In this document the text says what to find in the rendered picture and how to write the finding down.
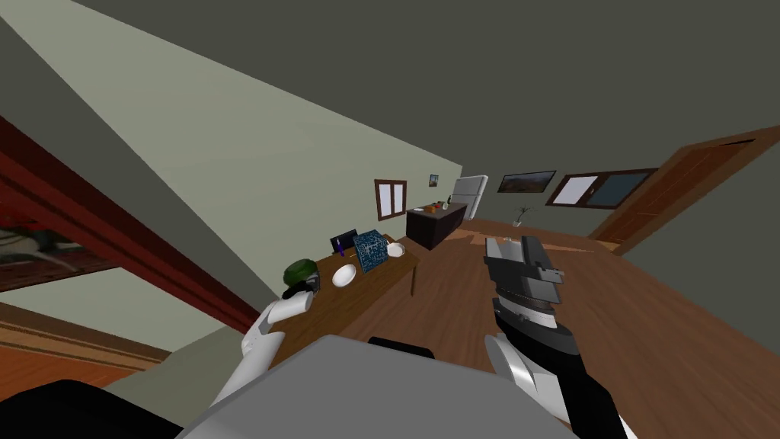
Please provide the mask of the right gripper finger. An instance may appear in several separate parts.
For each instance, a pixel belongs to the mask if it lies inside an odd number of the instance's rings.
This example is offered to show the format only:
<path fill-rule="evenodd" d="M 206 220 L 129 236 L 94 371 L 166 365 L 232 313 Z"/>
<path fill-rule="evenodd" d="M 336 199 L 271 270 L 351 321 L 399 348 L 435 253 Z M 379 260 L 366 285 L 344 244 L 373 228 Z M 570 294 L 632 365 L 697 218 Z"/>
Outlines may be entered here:
<path fill-rule="evenodd" d="M 490 258 L 524 262 L 523 244 L 521 241 L 487 237 L 485 239 L 485 249 L 486 255 Z"/>
<path fill-rule="evenodd" d="M 527 265 L 537 266 L 537 268 L 542 270 L 551 268 L 551 261 L 537 237 L 523 235 L 521 237 L 521 245 L 523 247 L 523 260 Z"/>

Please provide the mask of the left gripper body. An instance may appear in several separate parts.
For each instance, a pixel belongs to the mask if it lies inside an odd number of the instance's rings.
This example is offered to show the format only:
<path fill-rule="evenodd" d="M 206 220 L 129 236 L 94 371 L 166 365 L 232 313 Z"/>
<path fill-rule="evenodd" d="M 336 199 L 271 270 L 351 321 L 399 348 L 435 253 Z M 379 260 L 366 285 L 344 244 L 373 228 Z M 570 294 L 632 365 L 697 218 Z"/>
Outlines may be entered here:
<path fill-rule="evenodd" d="M 320 274 L 314 273 L 307 277 L 304 280 L 301 280 L 291 286 L 283 292 L 281 299 L 282 300 L 289 300 L 291 297 L 295 296 L 297 293 L 300 292 L 313 292 L 313 294 L 316 296 L 318 291 L 321 289 L 321 281 L 320 281 Z"/>

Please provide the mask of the red-framed wall picture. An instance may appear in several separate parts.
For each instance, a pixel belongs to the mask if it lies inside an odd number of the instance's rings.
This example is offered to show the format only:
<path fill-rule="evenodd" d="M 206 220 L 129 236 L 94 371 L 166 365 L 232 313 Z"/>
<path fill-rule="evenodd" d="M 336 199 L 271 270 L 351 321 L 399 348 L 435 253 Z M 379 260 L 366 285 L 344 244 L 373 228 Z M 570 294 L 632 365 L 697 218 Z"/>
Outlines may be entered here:
<path fill-rule="evenodd" d="M 260 315 L 2 116 L 0 200 L 238 332 Z"/>

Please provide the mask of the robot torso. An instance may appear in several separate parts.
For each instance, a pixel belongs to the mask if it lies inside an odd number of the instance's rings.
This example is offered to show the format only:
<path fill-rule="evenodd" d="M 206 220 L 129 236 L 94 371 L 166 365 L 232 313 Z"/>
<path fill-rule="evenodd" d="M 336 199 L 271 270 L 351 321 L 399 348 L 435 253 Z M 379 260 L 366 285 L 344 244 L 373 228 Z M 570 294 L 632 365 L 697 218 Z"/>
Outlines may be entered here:
<path fill-rule="evenodd" d="M 325 336 L 177 439 L 576 439 L 509 380 Z"/>

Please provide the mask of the small brown-framed window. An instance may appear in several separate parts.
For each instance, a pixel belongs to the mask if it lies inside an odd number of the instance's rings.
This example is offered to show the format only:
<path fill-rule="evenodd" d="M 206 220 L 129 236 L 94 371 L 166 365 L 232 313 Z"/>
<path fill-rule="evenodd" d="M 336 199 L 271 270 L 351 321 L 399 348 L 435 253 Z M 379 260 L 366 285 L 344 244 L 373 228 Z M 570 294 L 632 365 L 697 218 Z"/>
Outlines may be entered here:
<path fill-rule="evenodd" d="M 407 182 L 376 179 L 373 181 L 376 195 L 378 221 L 402 216 L 407 212 Z"/>

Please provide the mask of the dark kitchen counter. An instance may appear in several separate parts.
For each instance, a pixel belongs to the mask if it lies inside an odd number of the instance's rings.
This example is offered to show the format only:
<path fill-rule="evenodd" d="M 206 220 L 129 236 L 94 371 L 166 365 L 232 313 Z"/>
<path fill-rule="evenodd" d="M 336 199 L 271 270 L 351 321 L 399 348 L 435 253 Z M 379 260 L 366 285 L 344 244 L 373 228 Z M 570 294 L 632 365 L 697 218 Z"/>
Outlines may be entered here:
<path fill-rule="evenodd" d="M 437 209 L 435 213 L 409 210 L 407 237 L 427 250 L 433 250 L 460 227 L 467 207 L 466 204 L 452 203 L 447 210 Z"/>

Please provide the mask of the landscape wall picture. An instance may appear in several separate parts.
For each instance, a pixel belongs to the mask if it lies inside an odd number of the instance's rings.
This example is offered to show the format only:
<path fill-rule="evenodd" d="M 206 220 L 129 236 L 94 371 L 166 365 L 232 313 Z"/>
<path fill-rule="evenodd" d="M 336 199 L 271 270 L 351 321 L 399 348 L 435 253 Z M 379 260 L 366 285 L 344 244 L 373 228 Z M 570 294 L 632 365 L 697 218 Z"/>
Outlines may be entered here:
<path fill-rule="evenodd" d="M 497 193 L 500 194 L 537 194 L 544 193 L 555 176 L 556 171 L 505 175 Z"/>

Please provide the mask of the brown wooden door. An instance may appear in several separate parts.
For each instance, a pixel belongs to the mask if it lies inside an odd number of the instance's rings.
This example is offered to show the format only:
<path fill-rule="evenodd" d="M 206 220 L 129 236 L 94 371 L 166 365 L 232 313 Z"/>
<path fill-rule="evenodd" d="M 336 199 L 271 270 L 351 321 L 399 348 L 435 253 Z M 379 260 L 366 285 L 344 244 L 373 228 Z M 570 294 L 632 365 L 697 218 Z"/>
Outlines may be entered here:
<path fill-rule="evenodd" d="M 780 125 L 678 149 L 589 238 L 625 255 L 780 142 Z"/>

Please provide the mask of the white refrigerator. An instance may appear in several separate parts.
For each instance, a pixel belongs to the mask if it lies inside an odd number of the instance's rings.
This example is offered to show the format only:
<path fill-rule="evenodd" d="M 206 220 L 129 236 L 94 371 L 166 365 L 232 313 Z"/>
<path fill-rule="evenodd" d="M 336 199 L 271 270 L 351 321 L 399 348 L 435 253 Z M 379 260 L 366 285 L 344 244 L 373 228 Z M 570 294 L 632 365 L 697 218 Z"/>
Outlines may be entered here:
<path fill-rule="evenodd" d="M 472 220 L 474 218 L 487 182 L 487 175 L 475 175 L 456 179 L 451 201 L 465 206 L 464 220 Z"/>

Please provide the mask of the black laptop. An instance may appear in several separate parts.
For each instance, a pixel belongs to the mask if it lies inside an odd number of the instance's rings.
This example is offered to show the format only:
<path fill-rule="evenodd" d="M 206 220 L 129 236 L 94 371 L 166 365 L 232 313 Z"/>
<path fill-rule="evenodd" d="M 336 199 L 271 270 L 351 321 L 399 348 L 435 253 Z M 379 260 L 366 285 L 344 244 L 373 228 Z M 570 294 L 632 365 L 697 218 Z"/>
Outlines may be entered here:
<path fill-rule="evenodd" d="M 339 251 L 337 250 L 337 242 L 339 242 L 344 247 L 344 251 L 346 251 L 349 248 L 353 248 L 354 238 L 357 235 L 358 235 L 357 231 L 355 229 L 351 229 L 347 232 L 344 232 L 340 235 L 330 238 L 332 252 L 334 254 L 339 254 Z"/>

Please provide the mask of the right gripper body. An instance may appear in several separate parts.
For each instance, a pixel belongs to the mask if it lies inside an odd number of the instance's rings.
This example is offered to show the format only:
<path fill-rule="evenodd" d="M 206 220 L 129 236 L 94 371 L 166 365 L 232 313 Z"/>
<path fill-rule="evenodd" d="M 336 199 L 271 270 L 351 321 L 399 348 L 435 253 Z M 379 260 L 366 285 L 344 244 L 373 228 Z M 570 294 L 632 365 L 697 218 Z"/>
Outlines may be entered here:
<path fill-rule="evenodd" d="M 505 258 L 484 257 L 490 279 L 496 286 L 516 296 L 546 303 L 561 303 L 557 285 L 563 284 L 561 271 L 541 264 L 526 264 Z"/>

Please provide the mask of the wide brown-framed window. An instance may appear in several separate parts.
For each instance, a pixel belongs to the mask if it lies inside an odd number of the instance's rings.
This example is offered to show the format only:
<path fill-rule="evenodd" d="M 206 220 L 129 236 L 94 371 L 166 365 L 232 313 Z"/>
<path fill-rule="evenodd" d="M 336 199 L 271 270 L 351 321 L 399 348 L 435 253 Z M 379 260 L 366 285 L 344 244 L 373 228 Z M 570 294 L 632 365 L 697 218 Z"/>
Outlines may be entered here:
<path fill-rule="evenodd" d="M 546 206 L 615 210 L 658 168 L 565 175 Z"/>

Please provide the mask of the brown wooden table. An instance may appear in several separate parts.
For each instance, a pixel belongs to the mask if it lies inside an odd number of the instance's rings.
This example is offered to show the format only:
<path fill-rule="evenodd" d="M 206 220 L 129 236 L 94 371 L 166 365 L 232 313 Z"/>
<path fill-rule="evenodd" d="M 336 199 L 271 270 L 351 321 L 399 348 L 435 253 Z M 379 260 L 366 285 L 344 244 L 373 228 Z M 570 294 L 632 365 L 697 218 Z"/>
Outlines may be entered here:
<path fill-rule="evenodd" d="M 415 275 L 419 259 L 410 251 L 364 274 L 354 249 L 317 261 L 321 289 L 307 312 L 272 325 L 272 332 L 283 332 L 283 339 L 270 366 L 275 367 L 325 335 L 337 335 L 375 304 L 409 274 Z M 345 264 L 354 264 L 355 278 L 345 287 L 333 285 L 332 277 Z"/>

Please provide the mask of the green round object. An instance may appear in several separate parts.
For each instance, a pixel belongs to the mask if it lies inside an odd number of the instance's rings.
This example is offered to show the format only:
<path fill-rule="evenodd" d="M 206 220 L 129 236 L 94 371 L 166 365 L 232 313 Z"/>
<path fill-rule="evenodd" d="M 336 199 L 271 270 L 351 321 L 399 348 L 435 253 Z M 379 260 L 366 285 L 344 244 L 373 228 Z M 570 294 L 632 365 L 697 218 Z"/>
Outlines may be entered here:
<path fill-rule="evenodd" d="M 316 261 L 303 258 L 288 266 L 283 272 L 283 282 L 288 287 L 291 287 L 302 280 L 307 280 L 317 272 L 318 266 Z"/>

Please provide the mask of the blue patterned box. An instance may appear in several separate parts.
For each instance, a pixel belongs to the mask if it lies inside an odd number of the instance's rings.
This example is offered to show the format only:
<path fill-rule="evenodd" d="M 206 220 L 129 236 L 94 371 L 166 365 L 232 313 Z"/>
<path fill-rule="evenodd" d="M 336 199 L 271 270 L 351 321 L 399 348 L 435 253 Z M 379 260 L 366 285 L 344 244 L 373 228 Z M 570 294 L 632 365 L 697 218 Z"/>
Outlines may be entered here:
<path fill-rule="evenodd" d="M 388 240 L 378 230 L 360 233 L 353 238 L 356 256 L 364 274 L 386 262 Z"/>

